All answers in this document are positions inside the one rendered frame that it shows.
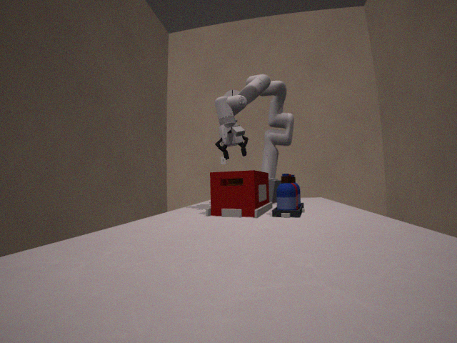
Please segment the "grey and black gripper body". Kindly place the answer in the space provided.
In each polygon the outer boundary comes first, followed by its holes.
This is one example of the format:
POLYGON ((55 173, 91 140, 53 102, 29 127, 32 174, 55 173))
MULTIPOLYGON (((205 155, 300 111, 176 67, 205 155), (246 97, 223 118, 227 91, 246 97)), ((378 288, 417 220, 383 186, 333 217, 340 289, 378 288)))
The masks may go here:
POLYGON ((220 139, 222 138, 221 146, 228 145, 229 146, 236 146, 243 142, 242 136, 235 136, 233 133, 229 133, 228 131, 231 130, 232 126, 238 126, 238 124, 234 121, 226 122, 219 127, 219 136, 220 139))

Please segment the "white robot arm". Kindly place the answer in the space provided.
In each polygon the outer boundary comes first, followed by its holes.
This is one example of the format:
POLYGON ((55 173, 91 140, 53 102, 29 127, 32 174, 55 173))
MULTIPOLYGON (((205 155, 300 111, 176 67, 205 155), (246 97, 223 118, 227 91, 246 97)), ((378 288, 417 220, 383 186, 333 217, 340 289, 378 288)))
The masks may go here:
POLYGON ((272 95, 275 97, 270 103, 268 125, 284 128, 285 131, 269 129, 265 132, 261 171, 268 173, 268 179, 278 180, 275 178, 278 162, 276 145, 291 145, 294 124, 293 114, 283 113, 283 103, 286 98, 286 85, 284 82, 271 81, 270 77, 265 74, 250 76, 246 80, 246 86, 237 95, 219 97, 215 100, 215 106, 221 126, 226 122, 237 122, 234 116, 258 96, 272 95))

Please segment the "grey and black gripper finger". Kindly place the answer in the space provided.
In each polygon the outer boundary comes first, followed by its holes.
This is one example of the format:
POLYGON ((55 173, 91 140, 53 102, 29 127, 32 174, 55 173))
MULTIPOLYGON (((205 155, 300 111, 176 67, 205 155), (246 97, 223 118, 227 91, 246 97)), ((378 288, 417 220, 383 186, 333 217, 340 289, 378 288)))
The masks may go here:
POLYGON ((238 145, 241 147, 242 156, 246 156, 246 145, 248 143, 248 138, 245 136, 242 136, 242 137, 243 137, 244 143, 242 142, 238 145))
POLYGON ((218 140, 215 145, 224 153, 224 158, 227 160, 229 159, 229 154, 228 154, 228 151, 226 150, 227 148, 227 145, 224 144, 224 146, 221 146, 220 143, 222 142, 222 138, 220 140, 218 140))

